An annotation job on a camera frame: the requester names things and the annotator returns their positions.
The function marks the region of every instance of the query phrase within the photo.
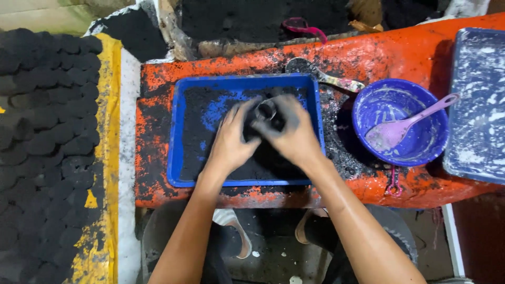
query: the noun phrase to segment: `forearm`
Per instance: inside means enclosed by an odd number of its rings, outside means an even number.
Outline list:
[[[212,215],[223,182],[224,178],[212,169],[200,174],[148,284],[200,283]]]
[[[361,284],[411,284],[426,281],[401,248],[345,185],[324,158],[306,167]]]

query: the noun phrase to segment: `pink scoop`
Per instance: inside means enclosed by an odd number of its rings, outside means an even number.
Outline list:
[[[433,106],[404,120],[387,121],[372,127],[365,135],[365,140],[376,151],[385,151],[394,148],[405,137],[407,131],[416,122],[444,109],[460,99],[460,94],[452,93],[436,102]]]

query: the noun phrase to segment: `plastic spoon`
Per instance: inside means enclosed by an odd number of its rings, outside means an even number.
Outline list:
[[[372,129],[367,132],[365,140],[376,151],[385,151],[394,148],[396,145],[400,144],[412,125],[421,119],[454,104],[459,99],[460,94],[452,93],[411,118],[380,123],[372,127]]]
[[[318,82],[327,83],[352,92],[359,92],[365,87],[363,83],[358,81],[327,75],[314,66],[312,62],[302,57],[295,57],[289,60],[286,64],[286,73],[311,73],[316,77]]]

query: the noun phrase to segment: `wet charcoal mixture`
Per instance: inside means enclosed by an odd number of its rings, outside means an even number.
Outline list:
[[[248,100],[258,96],[263,99],[268,99],[273,92],[273,88],[265,88],[261,90],[245,90],[240,96],[240,100]],[[283,88],[284,93],[294,94],[299,99],[307,97],[305,88],[296,89],[294,87]],[[184,113],[184,129],[182,136],[182,144],[184,148],[183,166],[180,178],[183,180],[196,180],[198,174],[205,166],[207,158],[212,148],[212,143],[216,136],[219,121],[224,118],[228,110],[234,104],[238,103],[235,99],[225,99],[224,97],[232,97],[233,94],[227,90],[213,90],[208,87],[192,87],[184,92],[186,99],[186,110]],[[205,118],[203,114],[208,111],[209,105],[215,102],[222,102],[217,113],[222,113],[221,119],[212,121],[212,126],[209,127],[209,122],[204,124]],[[256,150],[244,165],[232,172],[228,179],[245,180],[245,179],[305,179],[304,173],[284,159],[272,146],[263,140],[261,145]]]
[[[348,0],[182,0],[182,30],[197,41],[220,38],[243,42],[279,42],[312,34],[281,28],[282,21],[303,17],[326,35],[352,30]]]

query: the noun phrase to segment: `black pants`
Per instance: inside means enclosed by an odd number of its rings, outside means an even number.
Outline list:
[[[182,204],[182,206],[176,207],[178,207],[179,210],[170,212],[171,214],[169,217],[164,217],[166,220],[159,220],[164,223],[164,225],[168,223],[168,227],[164,230],[163,233],[164,237],[166,238],[166,242],[164,240],[161,241],[164,242],[165,245],[168,242],[173,230],[175,229],[175,226],[177,225],[177,222],[182,215],[185,203]],[[410,259],[415,262],[415,259],[413,259],[412,256],[412,251],[409,251],[409,244],[405,242],[405,239],[399,237],[398,234],[391,233],[389,231],[388,233],[401,247],[401,249],[410,257]],[[358,280],[356,279],[356,276],[354,275],[354,272],[350,265],[349,259],[345,254],[342,243],[338,238],[337,232],[335,231],[330,218],[319,216],[310,217],[305,224],[305,234],[307,240],[309,240],[310,243],[317,245],[333,254],[333,258],[328,266],[323,283],[358,283]],[[240,253],[241,247],[242,241],[239,233],[235,228],[231,226],[220,226],[213,222],[209,235],[209,244],[207,246],[207,254],[205,256],[201,282],[219,284],[234,283],[235,281],[232,281],[231,275],[226,269],[223,257],[237,256]],[[157,262],[158,259],[153,260],[147,264],[149,274],[154,270]]]

